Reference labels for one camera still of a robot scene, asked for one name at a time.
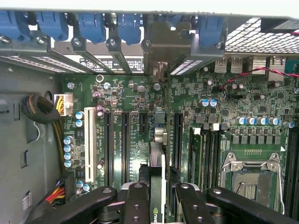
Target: pcie slot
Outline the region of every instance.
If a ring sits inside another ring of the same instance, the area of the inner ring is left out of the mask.
[[[285,169],[285,188],[283,200],[285,214],[299,220],[299,130],[290,129]]]
[[[84,108],[84,132],[85,132],[85,180],[94,182],[97,175],[97,149],[96,149],[96,117],[95,108]]]
[[[129,182],[129,159],[130,159],[130,114],[121,113],[121,182]]]
[[[183,114],[174,114],[172,164],[180,171],[182,157]]]
[[[113,144],[113,114],[104,114],[104,141],[105,141],[105,185],[112,186],[114,181],[114,144]]]

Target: blue plastic latch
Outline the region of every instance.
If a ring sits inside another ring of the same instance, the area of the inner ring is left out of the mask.
[[[106,41],[106,28],[102,13],[78,13],[78,20],[83,38],[93,43]]]
[[[64,13],[37,12],[36,19],[41,31],[55,41],[66,41],[69,38],[69,27]]]
[[[0,33],[19,42],[29,42],[30,30],[23,12],[0,11]]]
[[[139,43],[141,39],[140,14],[117,14],[118,36],[127,45]]]
[[[199,44],[205,47],[217,44],[222,27],[223,17],[221,16],[199,16],[197,22]]]

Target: capacitor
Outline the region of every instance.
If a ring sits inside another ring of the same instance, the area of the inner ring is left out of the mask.
[[[199,104],[202,105],[202,106],[209,106],[209,101],[207,99],[201,99],[199,101]]]
[[[73,156],[74,156],[74,153],[72,151],[70,151],[70,152],[64,154],[64,159],[70,160],[71,158],[73,158]]]
[[[71,167],[73,164],[74,164],[73,159],[64,161],[64,166],[67,167],[67,168]]]
[[[263,100],[263,99],[265,99],[265,98],[266,98],[266,96],[263,95],[263,94],[261,94],[261,95],[255,95],[255,96],[253,97],[254,100]]]
[[[295,124],[293,122],[285,121],[284,126],[287,127],[287,128],[294,128]]]
[[[74,141],[74,138],[70,135],[64,138],[65,145],[69,145],[69,144],[73,143],[73,141]]]
[[[280,83],[278,83],[278,82],[270,83],[267,87],[268,87],[268,89],[275,89],[275,88],[280,87]]]
[[[104,108],[103,108],[102,106],[100,106],[100,105],[97,105],[97,106],[95,107],[95,109],[96,109],[96,111],[104,112]]]
[[[84,184],[85,184],[85,180],[79,179],[77,182],[77,188],[83,188]]]
[[[209,104],[210,104],[211,107],[216,107],[217,106],[217,100],[211,99],[211,100],[209,100]]]
[[[245,118],[237,117],[236,122],[239,125],[244,125],[245,124]]]
[[[101,112],[101,111],[99,111],[99,112],[97,113],[97,115],[98,115],[98,118],[100,118],[100,119],[103,119],[103,118],[104,118],[104,113]]]
[[[74,145],[73,144],[69,144],[69,145],[64,146],[64,151],[66,153],[69,153],[71,150],[73,150],[73,148],[74,148]]]
[[[101,158],[100,161],[98,162],[97,168],[102,169],[104,165],[105,165],[105,160],[104,158]]]
[[[269,118],[268,122],[271,125],[278,125],[279,124],[279,119],[278,118]]]
[[[248,125],[254,125],[256,123],[256,119],[252,117],[247,117],[246,118],[246,124]]]
[[[92,184],[87,182],[83,185],[83,190],[89,192],[92,189]]]
[[[84,122],[82,120],[76,120],[76,127],[82,127],[83,123]]]
[[[78,120],[81,120],[84,118],[84,112],[83,111],[79,111],[76,113],[75,118]]]
[[[266,125],[268,123],[266,118],[258,118],[258,119],[256,119],[256,122],[259,125]]]

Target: perforated metal mesh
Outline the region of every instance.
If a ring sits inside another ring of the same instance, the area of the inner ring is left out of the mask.
[[[10,59],[10,60],[13,60],[13,61],[16,61],[16,62],[32,65],[32,66],[35,66],[35,67],[38,67],[38,68],[41,68],[41,69],[50,70],[50,71],[53,71],[53,72],[60,72],[60,73],[66,72],[64,70],[56,69],[56,68],[46,66],[46,65],[43,65],[43,64],[40,64],[40,63],[29,61],[29,60],[20,58],[18,56],[1,56],[1,57],[6,58],[6,59]]]
[[[261,19],[252,18],[228,35],[226,52],[299,54],[299,36],[261,33]]]
[[[50,63],[50,64],[53,64],[55,66],[59,66],[61,68],[64,68],[64,69],[68,69],[68,70],[71,70],[71,71],[74,71],[74,72],[77,72],[77,73],[85,73],[85,71],[81,70],[81,69],[77,69],[71,65],[68,65],[66,63],[63,63],[61,61],[58,61],[58,60],[55,60],[51,57],[47,57],[47,56],[42,56],[42,57],[35,57],[33,56],[33,58],[36,58],[36,59],[39,59],[39,60],[42,60],[44,62],[47,62],[47,63]]]

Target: pci slot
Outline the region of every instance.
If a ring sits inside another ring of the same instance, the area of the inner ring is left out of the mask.
[[[183,139],[183,114],[174,114],[172,164],[180,171]]]
[[[104,114],[104,141],[105,141],[105,185],[112,186],[114,181],[114,143],[113,143],[113,114]]]
[[[96,116],[94,107],[84,108],[85,181],[94,182],[97,176]]]
[[[121,182],[129,182],[130,162],[130,113],[121,113]]]

